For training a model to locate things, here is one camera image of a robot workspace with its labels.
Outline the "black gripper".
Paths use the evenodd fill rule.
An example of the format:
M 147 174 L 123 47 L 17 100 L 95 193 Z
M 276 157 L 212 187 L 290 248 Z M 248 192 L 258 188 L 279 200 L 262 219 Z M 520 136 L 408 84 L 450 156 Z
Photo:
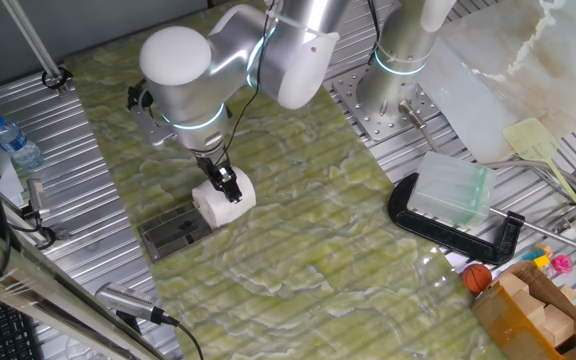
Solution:
M 242 192 L 237 184 L 236 173 L 231 167 L 226 152 L 197 156 L 196 160 L 199 168 L 207 175 L 216 191 L 225 193 L 231 203 L 239 203 L 242 200 Z

